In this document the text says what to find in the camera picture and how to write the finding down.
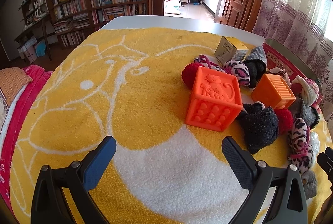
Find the leopard plush toy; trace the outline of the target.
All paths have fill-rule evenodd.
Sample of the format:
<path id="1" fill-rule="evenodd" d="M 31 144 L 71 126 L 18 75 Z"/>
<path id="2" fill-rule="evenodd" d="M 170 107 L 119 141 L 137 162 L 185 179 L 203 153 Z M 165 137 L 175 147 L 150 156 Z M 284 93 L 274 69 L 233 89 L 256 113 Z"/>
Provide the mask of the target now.
<path id="1" fill-rule="evenodd" d="M 220 72 L 236 76 L 238 83 L 241 86 L 249 86 L 251 83 L 250 72 L 247 66 L 241 61 L 228 60 L 227 62 L 223 63 L 222 66 L 220 66 L 219 64 L 210 61 L 207 56 L 199 55 L 194 59 L 194 62 L 199 63 L 206 68 L 218 70 Z"/>
<path id="2" fill-rule="evenodd" d="M 302 118 L 295 118 L 288 133 L 290 155 L 288 160 L 295 165 L 300 174 L 310 170 L 314 163 L 313 146 L 310 142 L 310 127 Z"/>

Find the red pompom ball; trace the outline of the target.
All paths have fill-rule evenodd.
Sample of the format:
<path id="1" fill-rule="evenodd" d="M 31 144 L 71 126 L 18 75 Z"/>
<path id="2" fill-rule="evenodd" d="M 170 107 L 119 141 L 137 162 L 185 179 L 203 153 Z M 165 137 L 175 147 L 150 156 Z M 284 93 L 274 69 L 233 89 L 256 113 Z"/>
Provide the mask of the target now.
<path id="1" fill-rule="evenodd" d="M 201 63 L 193 62 L 185 66 L 182 71 L 182 80 L 189 90 L 192 90 L 198 68 L 204 66 Z"/>
<path id="2" fill-rule="evenodd" d="M 275 109 L 275 114 L 278 117 L 279 135 L 287 134 L 293 126 L 293 116 L 288 109 Z"/>

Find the white pink fuzzy sock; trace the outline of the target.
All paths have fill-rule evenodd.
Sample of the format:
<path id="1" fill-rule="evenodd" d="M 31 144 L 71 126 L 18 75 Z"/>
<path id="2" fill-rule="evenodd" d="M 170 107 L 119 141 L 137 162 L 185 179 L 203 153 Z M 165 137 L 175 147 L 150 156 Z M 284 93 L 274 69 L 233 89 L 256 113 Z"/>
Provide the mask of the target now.
<path id="1" fill-rule="evenodd" d="M 296 76 L 291 83 L 293 93 L 303 99 L 304 104 L 310 106 L 319 98 L 319 87 L 310 78 Z"/>

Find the black fuzzy sock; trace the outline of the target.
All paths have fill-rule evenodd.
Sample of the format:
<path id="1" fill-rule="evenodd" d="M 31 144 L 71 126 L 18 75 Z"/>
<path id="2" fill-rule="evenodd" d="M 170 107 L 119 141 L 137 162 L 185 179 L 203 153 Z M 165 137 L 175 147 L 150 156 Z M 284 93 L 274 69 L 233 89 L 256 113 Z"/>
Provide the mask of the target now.
<path id="1" fill-rule="evenodd" d="M 237 120 L 244 132 L 246 148 L 252 155 L 271 145 L 278 137 L 278 117 L 272 107 L 265 107 L 260 101 L 244 103 Z"/>

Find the orange ribbed cube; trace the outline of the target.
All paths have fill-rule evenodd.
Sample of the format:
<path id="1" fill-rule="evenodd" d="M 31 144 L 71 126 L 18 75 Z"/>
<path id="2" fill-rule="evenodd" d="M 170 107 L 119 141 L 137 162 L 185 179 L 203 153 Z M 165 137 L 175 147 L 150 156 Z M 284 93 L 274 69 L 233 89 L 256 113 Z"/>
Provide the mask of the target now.
<path id="1" fill-rule="evenodd" d="M 285 80 L 275 74 L 264 74 L 251 93 L 254 102 L 260 101 L 266 107 L 287 109 L 296 97 Z"/>

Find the beige pink cloth bundle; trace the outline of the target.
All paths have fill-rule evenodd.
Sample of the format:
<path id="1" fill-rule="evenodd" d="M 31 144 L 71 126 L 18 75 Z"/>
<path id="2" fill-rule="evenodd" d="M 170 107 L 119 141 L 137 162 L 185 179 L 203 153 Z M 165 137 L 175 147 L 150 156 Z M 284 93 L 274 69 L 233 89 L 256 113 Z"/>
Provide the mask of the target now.
<path id="1" fill-rule="evenodd" d="M 281 76 L 284 79 L 284 81 L 286 82 L 286 84 L 291 86 L 291 81 L 290 81 L 289 75 L 288 75 L 287 71 L 283 68 L 283 64 L 280 64 L 280 66 L 276 66 L 272 69 L 267 69 L 266 73 Z"/>

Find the grey black sock roll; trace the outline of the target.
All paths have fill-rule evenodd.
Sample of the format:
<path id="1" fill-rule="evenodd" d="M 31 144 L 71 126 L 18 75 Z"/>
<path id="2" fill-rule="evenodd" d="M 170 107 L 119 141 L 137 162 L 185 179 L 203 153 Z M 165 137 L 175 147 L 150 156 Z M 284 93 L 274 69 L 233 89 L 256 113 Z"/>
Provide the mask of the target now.
<path id="1" fill-rule="evenodd" d="M 254 89 L 266 72 L 267 58 L 262 46 L 257 46 L 245 57 L 243 63 L 247 66 L 250 75 L 248 87 Z"/>

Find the large orange cat cube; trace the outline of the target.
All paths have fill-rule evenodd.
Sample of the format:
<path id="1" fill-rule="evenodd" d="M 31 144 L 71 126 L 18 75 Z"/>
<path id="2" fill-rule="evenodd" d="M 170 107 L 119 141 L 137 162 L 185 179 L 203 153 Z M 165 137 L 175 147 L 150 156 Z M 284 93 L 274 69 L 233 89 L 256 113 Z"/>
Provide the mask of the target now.
<path id="1" fill-rule="evenodd" d="M 224 131 L 243 109 L 235 76 L 200 66 L 191 90 L 185 124 Z"/>

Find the yellow cardboard box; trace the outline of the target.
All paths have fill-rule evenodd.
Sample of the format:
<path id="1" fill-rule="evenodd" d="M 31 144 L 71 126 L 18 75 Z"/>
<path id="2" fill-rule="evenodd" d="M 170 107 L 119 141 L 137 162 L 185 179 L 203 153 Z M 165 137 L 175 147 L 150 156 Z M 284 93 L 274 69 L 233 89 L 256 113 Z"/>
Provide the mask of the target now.
<path id="1" fill-rule="evenodd" d="M 222 37 L 215 51 L 215 57 L 220 64 L 229 60 L 242 61 L 249 49 L 235 37 Z"/>

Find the red biscuit tin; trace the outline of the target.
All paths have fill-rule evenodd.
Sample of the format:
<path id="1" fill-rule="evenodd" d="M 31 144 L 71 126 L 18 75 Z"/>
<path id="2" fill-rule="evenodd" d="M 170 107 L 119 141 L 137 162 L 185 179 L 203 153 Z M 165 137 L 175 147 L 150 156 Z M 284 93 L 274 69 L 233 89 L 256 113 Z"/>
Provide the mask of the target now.
<path id="1" fill-rule="evenodd" d="M 267 38 L 265 40 L 263 43 L 263 49 L 267 57 L 267 67 L 269 69 L 283 65 L 283 68 L 286 70 L 291 82 L 296 78 L 296 76 L 312 79 L 319 87 L 318 101 L 323 99 L 322 87 L 319 78 L 297 55 L 272 38 Z"/>

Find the pink red bedding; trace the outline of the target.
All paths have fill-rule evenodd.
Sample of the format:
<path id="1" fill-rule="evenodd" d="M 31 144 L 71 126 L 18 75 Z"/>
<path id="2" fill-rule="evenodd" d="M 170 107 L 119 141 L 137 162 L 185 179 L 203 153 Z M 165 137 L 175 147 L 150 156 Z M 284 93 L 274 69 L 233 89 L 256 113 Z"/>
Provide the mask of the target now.
<path id="1" fill-rule="evenodd" d="M 24 120 L 52 71 L 38 65 L 1 70 L 1 223 L 17 223 L 10 200 L 10 170 Z"/>

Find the yellow white towel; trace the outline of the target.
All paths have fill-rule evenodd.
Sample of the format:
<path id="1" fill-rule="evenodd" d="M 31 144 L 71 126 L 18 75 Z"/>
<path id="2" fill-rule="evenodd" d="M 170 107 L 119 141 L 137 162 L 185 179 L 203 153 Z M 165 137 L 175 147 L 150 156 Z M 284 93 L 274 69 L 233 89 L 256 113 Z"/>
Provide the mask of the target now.
<path id="1" fill-rule="evenodd" d="M 166 28 L 100 30 L 52 73 L 19 132 L 10 170 L 16 219 L 30 223 L 43 165 L 83 159 L 106 136 L 116 152 L 90 191 L 110 223 L 228 223 L 248 191 L 222 154 L 223 138 L 243 148 L 236 119 L 224 131 L 185 124 L 191 96 L 182 71 L 213 60 L 221 37 Z M 285 168 L 287 134 L 254 154 Z"/>

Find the purple patterned curtain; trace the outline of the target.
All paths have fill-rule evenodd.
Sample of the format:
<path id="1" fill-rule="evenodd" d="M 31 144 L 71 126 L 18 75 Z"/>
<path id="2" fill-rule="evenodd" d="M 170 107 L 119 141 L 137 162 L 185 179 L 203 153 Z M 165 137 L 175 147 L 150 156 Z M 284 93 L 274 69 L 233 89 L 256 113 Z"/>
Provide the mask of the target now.
<path id="1" fill-rule="evenodd" d="M 262 0 L 253 32 L 272 38 L 317 75 L 320 108 L 332 129 L 332 0 Z"/>

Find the small dark shelf unit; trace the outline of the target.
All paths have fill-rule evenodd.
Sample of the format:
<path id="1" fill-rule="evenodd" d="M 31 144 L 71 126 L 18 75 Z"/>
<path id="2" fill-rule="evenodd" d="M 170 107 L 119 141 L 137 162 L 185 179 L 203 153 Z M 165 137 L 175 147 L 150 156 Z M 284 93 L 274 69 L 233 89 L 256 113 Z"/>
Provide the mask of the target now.
<path id="1" fill-rule="evenodd" d="M 49 60 L 52 61 L 48 37 L 54 35 L 54 32 L 48 33 L 46 29 L 46 23 L 50 21 L 46 0 L 24 0 L 18 10 L 22 11 L 22 20 L 24 22 L 24 29 L 15 38 L 15 41 L 19 44 L 17 48 L 19 54 L 21 54 L 21 48 L 26 41 L 35 37 L 36 44 L 40 39 L 44 41 L 46 54 Z"/>

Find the large wooden bookshelf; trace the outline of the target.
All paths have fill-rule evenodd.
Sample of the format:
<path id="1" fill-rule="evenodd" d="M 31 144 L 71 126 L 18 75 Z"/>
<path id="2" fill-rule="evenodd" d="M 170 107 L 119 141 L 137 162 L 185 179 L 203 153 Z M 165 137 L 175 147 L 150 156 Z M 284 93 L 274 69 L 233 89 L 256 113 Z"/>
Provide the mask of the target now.
<path id="1" fill-rule="evenodd" d="M 91 33 L 121 16 L 152 14 L 152 0 L 46 0 L 63 48 L 78 46 Z"/>

